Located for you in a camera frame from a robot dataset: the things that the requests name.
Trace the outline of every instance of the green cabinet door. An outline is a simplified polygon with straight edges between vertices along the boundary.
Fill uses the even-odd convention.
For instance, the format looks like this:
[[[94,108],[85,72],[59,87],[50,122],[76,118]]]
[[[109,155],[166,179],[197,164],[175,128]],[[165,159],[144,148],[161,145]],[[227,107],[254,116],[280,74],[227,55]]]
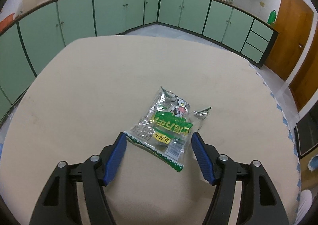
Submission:
[[[145,16],[144,24],[149,24],[157,21],[159,0],[145,0]]]
[[[184,0],[179,27],[202,33],[210,0]]]
[[[34,79],[15,24],[0,37],[0,86],[13,103]]]
[[[229,23],[232,9],[228,5],[212,1],[203,35],[221,42]]]
[[[145,0],[126,0],[126,30],[143,25]]]
[[[21,35],[37,74],[64,48],[56,2],[19,21]]]
[[[178,26],[183,0],[160,0],[158,22]]]
[[[251,28],[253,17],[233,9],[222,43],[240,52]]]
[[[79,38],[95,37],[92,0],[59,0],[58,14],[66,45]]]
[[[5,95],[0,90],[0,120],[7,113],[10,107],[11,107],[11,103],[7,100]]]
[[[116,35],[126,30],[126,0],[94,0],[98,36]]]

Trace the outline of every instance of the white cloth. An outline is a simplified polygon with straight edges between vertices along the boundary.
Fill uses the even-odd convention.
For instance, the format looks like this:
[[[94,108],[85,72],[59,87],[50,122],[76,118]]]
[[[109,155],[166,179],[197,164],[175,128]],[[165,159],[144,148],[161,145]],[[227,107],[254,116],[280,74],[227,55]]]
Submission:
[[[297,225],[302,220],[302,218],[305,216],[305,214],[308,212],[309,208],[311,207],[312,203],[313,203],[313,196],[311,191],[310,190],[301,191],[295,225]]]

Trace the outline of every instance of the beige table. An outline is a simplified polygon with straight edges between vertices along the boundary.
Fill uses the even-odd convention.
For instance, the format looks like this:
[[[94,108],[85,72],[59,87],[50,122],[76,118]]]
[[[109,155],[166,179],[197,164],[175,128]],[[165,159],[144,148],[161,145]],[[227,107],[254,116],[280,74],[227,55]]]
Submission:
[[[79,163],[112,144],[144,115],[160,85],[192,110],[211,106],[200,134],[234,161],[262,162],[290,221],[299,173],[288,128],[269,89],[238,55],[196,42],[111,36],[76,40],[41,72],[23,97],[1,157],[0,193],[22,225],[61,160]],[[202,224],[214,192],[192,149],[178,173],[128,143],[105,193],[118,225]],[[236,223],[237,183],[229,224]],[[89,224],[79,201],[84,224]]]

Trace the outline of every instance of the orange door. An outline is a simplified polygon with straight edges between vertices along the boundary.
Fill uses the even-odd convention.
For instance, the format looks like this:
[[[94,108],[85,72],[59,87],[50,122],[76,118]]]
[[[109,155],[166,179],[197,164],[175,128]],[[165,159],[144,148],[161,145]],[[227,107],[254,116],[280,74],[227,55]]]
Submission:
[[[303,0],[281,0],[274,26],[279,35],[265,65],[284,81],[302,54],[313,17],[314,12]]]
[[[318,26],[306,59],[289,87],[298,111],[318,89]]]

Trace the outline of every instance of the plastic packaging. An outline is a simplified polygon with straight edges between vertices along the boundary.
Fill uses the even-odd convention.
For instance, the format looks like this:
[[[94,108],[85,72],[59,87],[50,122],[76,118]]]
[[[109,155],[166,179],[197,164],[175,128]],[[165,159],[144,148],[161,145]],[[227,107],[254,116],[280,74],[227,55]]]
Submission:
[[[190,112],[187,101],[161,87],[146,115],[125,133],[180,172],[191,135],[201,128],[210,109]]]

